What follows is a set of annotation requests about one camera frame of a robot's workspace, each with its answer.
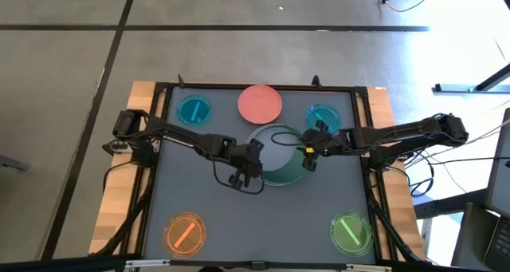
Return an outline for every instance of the concrete floor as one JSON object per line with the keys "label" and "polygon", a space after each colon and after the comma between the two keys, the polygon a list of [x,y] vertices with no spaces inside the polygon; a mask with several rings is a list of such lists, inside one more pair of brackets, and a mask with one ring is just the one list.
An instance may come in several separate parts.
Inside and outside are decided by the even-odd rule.
{"label": "concrete floor", "polygon": [[[405,7],[419,0],[391,1]],[[124,3],[0,0],[0,24],[116,24]],[[490,17],[509,15],[501,0],[430,0],[404,14],[377,0],[135,0],[128,24],[399,25],[433,31],[124,33],[55,256],[87,254],[111,162],[100,146],[111,139],[133,81],[176,81],[180,73],[189,82],[305,85],[319,74],[325,85],[387,87],[399,123],[435,112],[469,118],[508,97],[439,96],[430,88],[438,82],[477,83],[506,65],[508,27]],[[33,166],[27,173],[0,170],[0,262],[38,257],[112,37],[0,31],[0,154]],[[482,133],[489,127],[470,128]],[[486,152],[493,154],[493,147]]]}

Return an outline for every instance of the orange petri dish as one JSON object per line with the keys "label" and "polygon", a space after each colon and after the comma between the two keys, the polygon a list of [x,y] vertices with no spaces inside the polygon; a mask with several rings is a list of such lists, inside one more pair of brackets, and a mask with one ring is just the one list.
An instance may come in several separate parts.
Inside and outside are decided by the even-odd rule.
{"label": "orange petri dish", "polygon": [[163,245],[176,258],[189,258],[197,254],[206,241],[206,225],[195,213],[176,215],[163,232]]}
{"label": "orange petri dish", "polygon": [[252,124],[268,124],[281,113],[280,94],[267,85],[252,85],[242,91],[237,99],[237,109]]}

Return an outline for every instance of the black floor line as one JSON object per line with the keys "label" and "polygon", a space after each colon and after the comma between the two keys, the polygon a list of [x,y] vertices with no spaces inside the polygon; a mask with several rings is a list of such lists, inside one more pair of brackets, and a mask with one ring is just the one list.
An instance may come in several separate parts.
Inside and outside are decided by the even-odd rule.
{"label": "black floor line", "polygon": [[126,31],[330,31],[428,32],[428,26],[322,26],[322,25],[127,25]]}
{"label": "black floor line", "polygon": [[0,25],[15,31],[330,31],[330,32],[428,32],[428,26],[323,26],[323,25]]}
{"label": "black floor line", "polygon": [[118,30],[118,25],[59,25],[59,24],[16,24],[1,25],[0,31],[112,31]]}
{"label": "black floor line", "polygon": [[[120,17],[119,26],[126,25],[132,4],[133,0],[126,0],[124,10]],[[108,80],[110,74],[112,73],[113,63],[115,62],[117,51],[119,50],[122,34],[122,30],[117,30],[115,36],[113,37],[112,46],[110,47],[110,51],[108,52],[108,56],[106,58],[106,63],[104,64],[103,75],[101,76],[100,82],[97,86],[96,94],[92,99],[92,104],[90,106],[90,110],[88,111],[84,129],[81,132],[80,140],[78,141],[78,145],[76,146],[76,150],[74,152],[73,160],[69,166],[61,200],[59,202],[55,217],[53,218],[53,223],[50,228],[45,247],[42,251],[42,260],[52,259],[53,254],[55,253],[55,249],[57,248],[58,239],[60,238],[62,227],[64,226],[65,216],[67,215],[69,205],[71,204],[74,189],[76,188],[78,182],[78,176],[80,175],[81,166],[83,165],[85,153],[87,152],[88,143],[90,142],[90,138],[92,136],[92,130],[96,124],[96,118],[97,114],[99,113],[101,101],[103,100],[104,92],[106,91]]]}

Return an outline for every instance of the petri dish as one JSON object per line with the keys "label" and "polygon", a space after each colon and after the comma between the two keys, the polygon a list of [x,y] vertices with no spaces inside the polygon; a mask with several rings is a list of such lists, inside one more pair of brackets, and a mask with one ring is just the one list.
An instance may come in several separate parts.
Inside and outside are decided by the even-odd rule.
{"label": "petri dish", "polygon": [[337,132],[341,125],[338,111],[328,104],[314,104],[306,112],[306,120],[309,128],[317,129],[317,120],[322,120],[328,125],[328,132]]}
{"label": "petri dish", "polygon": [[283,146],[271,141],[271,136],[277,132],[289,132],[275,136],[274,140],[284,144],[298,144],[300,132],[284,124],[267,124],[256,129],[247,140],[259,140],[264,144],[260,160],[263,163],[262,175],[268,185],[282,186],[295,183],[308,174],[303,168],[303,153],[296,150],[296,146]]}
{"label": "petri dish", "polygon": [[195,213],[176,215],[163,231],[163,245],[176,258],[189,258],[202,249],[206,241],[206,226]]}
{"label": "petri dish", "polygon": [[183,98],[177,107],[178,118],[188,125],[204,124],[211,114],[210,102],[200,95]]}
{"label": "petri dish", "polygon": [[237,99],[237,109],[245,120],[253,124],[267,124],[281,113],[280,94],[267,85],[252,85]]}
{"label": "petri dish", "polygon": [[352,211],[336,215],[331,221],[329,232],[336,249],[350,257],[365,255],[374,244],[372,227]]}

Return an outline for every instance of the black stand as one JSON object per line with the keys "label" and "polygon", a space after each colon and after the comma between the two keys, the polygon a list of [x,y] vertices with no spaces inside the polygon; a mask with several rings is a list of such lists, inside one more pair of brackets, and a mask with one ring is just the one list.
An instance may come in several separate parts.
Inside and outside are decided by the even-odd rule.
{"label": "black stand", "polygon": [[16,168],[20,171],[29,170],[30,166],[28,164],[24,164],[23,162],[13,160],[10,157],[0,155],[0,168]]}
{"label": "black stand", "polygon": [[487,198],[486,194],[487,188],[484,188],[446,199],[429,201],[428,203],[415,205],[414,212],[417,219],[428,219],[434,216],[457,213],[463,211],[468,203],[484,206],[485,199]]}
{"label": "black stand", "polygon": [[510,77],[510,64],[478,85],[436,84],[436,93],[510,93],[510,85],[498,85]]}

